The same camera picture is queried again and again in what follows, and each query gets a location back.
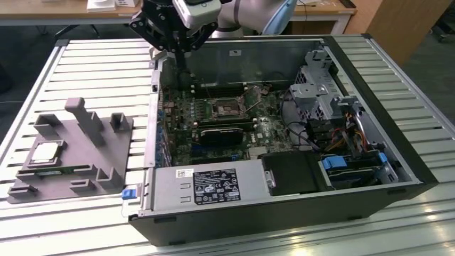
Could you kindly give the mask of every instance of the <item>blue tab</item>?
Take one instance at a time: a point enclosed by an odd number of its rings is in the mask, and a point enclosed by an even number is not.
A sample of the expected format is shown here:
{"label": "blue tab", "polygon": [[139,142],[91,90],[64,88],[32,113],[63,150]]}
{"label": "blue tab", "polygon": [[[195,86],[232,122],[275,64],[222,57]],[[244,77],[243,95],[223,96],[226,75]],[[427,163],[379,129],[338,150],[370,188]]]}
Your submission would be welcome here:
{"label": "blue tab", "polygon": [[323,161],[322,161],[322,165],[324,166],[324,169],[328,170],[331,165],[330,165],[330,162],[328,162],[328,159],[326,158]]}
{"label": "blue tab", "polygon": [[347,167],[347,165],[348,165],[342,156],[326,157],[326,159],[322,161],[322,164],[324,165],[326,170],[328,170],[331,168]]}
{"label": "blue tab", "polygon": [[236,159],[239,158],[239,154],[234,154],[232,156],[231,156],[231,161],[236,161]]}
{"label": "blue tab", "polygon": [[122,191],[122,199],[123,200],[135,199],[135,198],[138,198],[136,189],[124,189]]}
{"label": "blue tab", "polygon": [[388,161],[384,153],[379,153],[379,159],[382,160],[383,163]]}

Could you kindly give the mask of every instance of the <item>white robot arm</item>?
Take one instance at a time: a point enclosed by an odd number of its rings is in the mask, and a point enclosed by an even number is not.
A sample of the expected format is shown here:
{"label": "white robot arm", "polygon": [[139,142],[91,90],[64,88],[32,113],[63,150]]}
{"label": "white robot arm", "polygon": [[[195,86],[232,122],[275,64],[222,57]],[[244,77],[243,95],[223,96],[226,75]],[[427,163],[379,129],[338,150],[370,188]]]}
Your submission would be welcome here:
{"label": "white robot arm", "polygon": [[130,23],[151,45],[176,60],[182,83],[190,78],[186,57],[215,37],[239,35],[242,26],[278,35],[298,0],[144,0]]}

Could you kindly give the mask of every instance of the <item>cpu holder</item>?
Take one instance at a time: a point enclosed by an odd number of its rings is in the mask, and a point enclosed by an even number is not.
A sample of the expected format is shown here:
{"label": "cpu holder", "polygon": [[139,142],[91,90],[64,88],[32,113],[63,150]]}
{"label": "cpu holder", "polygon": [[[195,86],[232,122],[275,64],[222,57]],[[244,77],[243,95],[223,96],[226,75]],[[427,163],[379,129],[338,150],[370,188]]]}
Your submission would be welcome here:
{"label": "cpu holder", "polygon": [[99,118],[83,98],[70,98],[64,109],[76,120],[39,115],[39,134],[17,171],[12,204],[120,193],[124,185],[134,119],[123,113]]}

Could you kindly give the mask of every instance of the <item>white box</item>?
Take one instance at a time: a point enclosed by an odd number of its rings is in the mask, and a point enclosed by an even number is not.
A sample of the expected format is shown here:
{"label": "white box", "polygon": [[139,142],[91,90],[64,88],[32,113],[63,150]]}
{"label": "white box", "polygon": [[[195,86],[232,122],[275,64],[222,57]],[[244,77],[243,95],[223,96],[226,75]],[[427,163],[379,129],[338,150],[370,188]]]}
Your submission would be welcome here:
{"label": "white box", "polygon": [[107,12],[115,11],[114,0],[88,0],[87,12]]}
{"label": "white box", "polygon": [[115,0],[116,6],[135,7],[139,0]]}

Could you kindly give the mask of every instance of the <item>power supply label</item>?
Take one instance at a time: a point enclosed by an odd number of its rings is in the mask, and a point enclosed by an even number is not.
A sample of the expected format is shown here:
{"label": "power supply label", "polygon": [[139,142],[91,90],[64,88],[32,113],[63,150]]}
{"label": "power supply label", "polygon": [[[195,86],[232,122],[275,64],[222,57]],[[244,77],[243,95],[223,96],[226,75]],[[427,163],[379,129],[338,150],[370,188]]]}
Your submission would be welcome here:
{"label": "power supply label", "polygon": [[240,200],[240,188],[235,169],[195,172],[194,201],[198,205]]}

